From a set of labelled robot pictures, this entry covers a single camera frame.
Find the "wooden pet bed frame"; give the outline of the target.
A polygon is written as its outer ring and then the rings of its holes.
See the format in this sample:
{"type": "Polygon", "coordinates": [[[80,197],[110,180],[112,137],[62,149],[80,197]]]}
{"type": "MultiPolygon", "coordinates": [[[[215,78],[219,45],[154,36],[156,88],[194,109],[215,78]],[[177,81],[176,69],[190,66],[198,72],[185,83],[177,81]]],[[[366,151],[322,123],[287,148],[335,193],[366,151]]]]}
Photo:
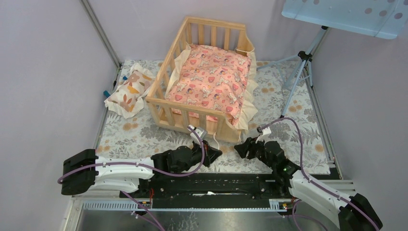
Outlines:
{"type": "Polygon", "coordinates": [[[187,16],[147,95],[147,105],[157,126],[186,133],[188,125],[193,125],[207,130],[209,136],[216,136],[216,131],[221,131],[225,123],[225,113],[165,99],[171,75],[176,69],[176,58],[192,44],[215,46],[238,54],[254,51],[254,46],[244,24],[187,16]]]}

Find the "pink patterned bed cushion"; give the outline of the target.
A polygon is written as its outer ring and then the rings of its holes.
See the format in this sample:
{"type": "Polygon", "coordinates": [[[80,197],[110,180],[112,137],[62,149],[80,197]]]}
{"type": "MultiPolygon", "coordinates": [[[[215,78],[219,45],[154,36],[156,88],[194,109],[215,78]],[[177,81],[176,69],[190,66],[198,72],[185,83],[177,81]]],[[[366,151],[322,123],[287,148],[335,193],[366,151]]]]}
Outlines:
{"type": "Polygon", "coordinates": [[[216,136],[223,141],[239,142],[241,133],[249,130],[249,122],[257,113],[253,104],[253,92],[258,86],[255,76],[254,51],[238,54],[192,44],[176,58],[165,99],[225,113],[225,123],[216,136]]]}

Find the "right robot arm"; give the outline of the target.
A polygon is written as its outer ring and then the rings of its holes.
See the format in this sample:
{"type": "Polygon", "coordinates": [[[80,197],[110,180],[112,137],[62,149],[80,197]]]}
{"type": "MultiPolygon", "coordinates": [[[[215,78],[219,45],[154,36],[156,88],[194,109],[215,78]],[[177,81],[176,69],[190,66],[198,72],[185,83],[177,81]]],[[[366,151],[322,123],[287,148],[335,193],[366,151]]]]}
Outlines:
{"type": "Polygon", "coordinates": [[[356,193],[349,195],[307,174],[285,156],[277,141],[264,141],[269,127],[258,128],[259,136],[235,145],[241,158],[257,158],[272,170],[276,192],[305,202],[325,215],[342,231],[379,231],[383,224],[368,199],[356,193]]]}

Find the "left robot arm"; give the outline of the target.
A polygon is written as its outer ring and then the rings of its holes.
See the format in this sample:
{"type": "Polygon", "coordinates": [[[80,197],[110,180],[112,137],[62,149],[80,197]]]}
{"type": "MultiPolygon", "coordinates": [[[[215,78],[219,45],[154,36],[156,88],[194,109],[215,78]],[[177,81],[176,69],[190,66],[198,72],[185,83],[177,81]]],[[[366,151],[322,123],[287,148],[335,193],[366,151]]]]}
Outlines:
{"type": "Polygon", "coordinates": [[[174,150],[139,159],[111,159],[98,156],[94,149],[86,149],[66,159],[63,174],[57,182],[62,195],[78,195],[89,190],[114,190],[133,193],[143,198],[149,185],[143,180],[154,176],[187,177],[202,166],[210,165],[222,155],[204,138],[206,130],[188,125],[192,148],[180,146],[174,150]]]}

